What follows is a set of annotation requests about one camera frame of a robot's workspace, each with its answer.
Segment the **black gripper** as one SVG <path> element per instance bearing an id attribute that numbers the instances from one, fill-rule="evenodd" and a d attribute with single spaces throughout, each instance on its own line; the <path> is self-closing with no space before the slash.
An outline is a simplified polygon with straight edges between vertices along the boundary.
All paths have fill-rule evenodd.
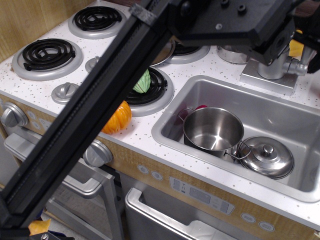
<path id="1" fill-rule="evenodd" d="M 303 12 L 296 10 L 294 15 L 296 32 L 293 39 L 315 51 L 310 57 L 307 73 L 314 74 L 320 69 L 320 10 Z"/>

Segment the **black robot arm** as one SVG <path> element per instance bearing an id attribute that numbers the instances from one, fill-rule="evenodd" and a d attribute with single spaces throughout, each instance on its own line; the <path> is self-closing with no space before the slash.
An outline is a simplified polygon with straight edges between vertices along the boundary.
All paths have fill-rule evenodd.
<path id="1" fill-rule="evenodd" d="M 262 16 L 244 14 L 229 32 L 212 0 L 144 0 L 130 8 L 130 18 L 107 48 L 95 70 L 58 115 L 26 161 L 0 194 L 0 235 L 25 238 L 28 226 L 115 113 L 141 75 L 173 36 L 190 46 L 243 45 L 249 56 L 271 64 L 289 44 L 280 32 L 293 22 L 299 0 L 273 0 Z"/>

